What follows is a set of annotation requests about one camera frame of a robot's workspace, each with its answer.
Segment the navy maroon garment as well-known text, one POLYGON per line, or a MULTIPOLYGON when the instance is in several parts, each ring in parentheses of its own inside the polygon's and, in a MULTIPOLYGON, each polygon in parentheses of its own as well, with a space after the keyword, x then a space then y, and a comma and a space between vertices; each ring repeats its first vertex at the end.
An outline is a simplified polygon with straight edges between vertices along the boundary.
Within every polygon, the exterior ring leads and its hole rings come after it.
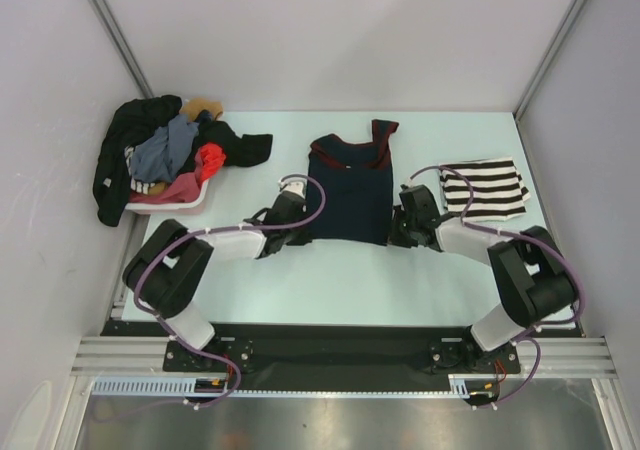
POLYGON ((384 246, 393 215, 390 138, 394 121, 371 121, 371 140, 347 143, 336 134, 313 141, 308 175, 322 186, 326 202, 308 227, 313 240, 346 240, 384 246))

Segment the black white striped tank top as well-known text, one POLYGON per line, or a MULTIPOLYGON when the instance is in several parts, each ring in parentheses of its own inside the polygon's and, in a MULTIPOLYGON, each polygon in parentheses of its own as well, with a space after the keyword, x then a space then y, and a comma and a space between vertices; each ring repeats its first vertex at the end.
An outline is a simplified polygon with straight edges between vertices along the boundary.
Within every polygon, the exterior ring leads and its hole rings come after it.
POLYGON ((439 171, 444 208, 466 220, 506 221, 526 213, 529 189, 511 157, 445 163, 439 171))

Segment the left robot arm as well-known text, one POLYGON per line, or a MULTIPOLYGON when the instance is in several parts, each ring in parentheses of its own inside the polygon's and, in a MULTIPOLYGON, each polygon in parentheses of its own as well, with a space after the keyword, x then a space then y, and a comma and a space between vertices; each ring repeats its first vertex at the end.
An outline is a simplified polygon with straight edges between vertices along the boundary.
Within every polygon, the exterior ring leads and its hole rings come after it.
POLYGON ((186 357, 197 368, 214 367, 221 357, 214 326, 193 303, 205 270, 214 262, 260 259, 279 252, 303 229, 302 190, 282 190, 272 206, 226 231, 190 231, 167 219, 135 254, 123 272, 137 308, 165 325, 187 344, 186 357))

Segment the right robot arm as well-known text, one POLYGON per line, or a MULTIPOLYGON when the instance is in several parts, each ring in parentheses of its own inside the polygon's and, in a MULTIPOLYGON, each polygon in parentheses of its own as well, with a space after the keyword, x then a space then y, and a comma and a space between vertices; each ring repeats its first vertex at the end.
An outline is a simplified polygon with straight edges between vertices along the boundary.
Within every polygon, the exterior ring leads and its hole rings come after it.
POLYGON ((580 301, 576 278, 545 228, 501 232, 442 214, 424 185, 404 185, 399 197, 390 244, 463 256, 492 270, 500 303, 467 330, 461 358, 469 369, 486 370, 496 361, 497 349, 580 301))

